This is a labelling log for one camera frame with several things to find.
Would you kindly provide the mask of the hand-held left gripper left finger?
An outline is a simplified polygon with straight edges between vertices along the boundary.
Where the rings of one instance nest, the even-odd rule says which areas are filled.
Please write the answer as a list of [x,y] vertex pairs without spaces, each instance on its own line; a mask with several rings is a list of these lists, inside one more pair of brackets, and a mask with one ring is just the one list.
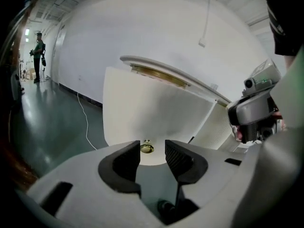
[[134,141],[104,157],[99,162],[98,173],[112,190],[141,196],[141,186],[135,182],[140,161],[140,141]]

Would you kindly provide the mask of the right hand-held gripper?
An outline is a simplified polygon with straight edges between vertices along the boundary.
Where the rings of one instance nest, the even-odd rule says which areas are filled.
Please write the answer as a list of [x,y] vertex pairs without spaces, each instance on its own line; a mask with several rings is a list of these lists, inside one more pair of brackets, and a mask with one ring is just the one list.
[[242,142],[265,141],[282,131],[283,120],[270,92],[281,79],[271,59],[254,69],[244,80],[242,97],[228,105],[230,126],[240,126]]

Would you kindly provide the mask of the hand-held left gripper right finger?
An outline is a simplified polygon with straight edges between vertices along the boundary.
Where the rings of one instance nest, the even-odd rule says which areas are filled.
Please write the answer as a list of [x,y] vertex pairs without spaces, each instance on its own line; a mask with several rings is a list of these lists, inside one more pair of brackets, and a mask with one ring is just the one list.
[[203,156],[171,140],[165,141],[165,160],[179,184],[196,183],[209,166]]

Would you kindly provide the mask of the person's right hand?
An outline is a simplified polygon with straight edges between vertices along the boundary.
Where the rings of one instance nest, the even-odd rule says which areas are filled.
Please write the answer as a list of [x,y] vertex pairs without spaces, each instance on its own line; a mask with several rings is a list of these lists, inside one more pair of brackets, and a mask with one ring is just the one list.
[[242,133],[239,130],[240,126],[232,126],[232,131],[237,142],[242,142]]

